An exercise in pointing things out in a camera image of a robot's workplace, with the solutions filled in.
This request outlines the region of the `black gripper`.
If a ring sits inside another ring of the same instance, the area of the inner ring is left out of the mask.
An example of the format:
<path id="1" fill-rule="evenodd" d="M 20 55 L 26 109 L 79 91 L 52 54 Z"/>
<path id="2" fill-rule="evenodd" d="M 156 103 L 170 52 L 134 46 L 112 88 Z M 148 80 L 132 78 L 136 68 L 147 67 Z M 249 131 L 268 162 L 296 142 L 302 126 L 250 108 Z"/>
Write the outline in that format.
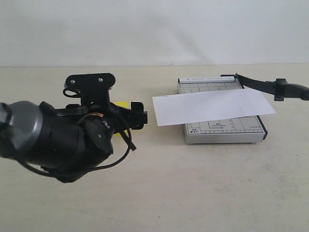
<path id="1" fill-rule="evenodd" d="M 55 109 L 45 102 L 39 109 L 43 121 L 36 141 L 36 164 L 62 183 L 101 169 L 100 164 L 113 154 L 116 133 L 131 149 L 132 140 L 125 130 L 141 130 L 148 124 L 148 113 L 139 101 L 132 101 L 130 109 L 113 103 L 110 108 L 74 105 Z"/>

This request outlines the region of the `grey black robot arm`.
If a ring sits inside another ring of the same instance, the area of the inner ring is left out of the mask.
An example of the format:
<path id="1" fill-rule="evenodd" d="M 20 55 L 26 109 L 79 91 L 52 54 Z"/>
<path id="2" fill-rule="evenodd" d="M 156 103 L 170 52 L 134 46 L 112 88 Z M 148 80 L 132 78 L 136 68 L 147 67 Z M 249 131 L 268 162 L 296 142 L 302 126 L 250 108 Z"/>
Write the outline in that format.
<path id="1" fill-rule="evenodd" d="M 120 134 L 127 150 L 136 149 L 131 131 L 148 122 L 141 102 L 130 108 L 111 103 L 56 109 L 41 102 L 18 101 L 0 105 L 0 155 L 26 169 L 63 183 L 105 169 L 113 154 L 112 137 Z"/>

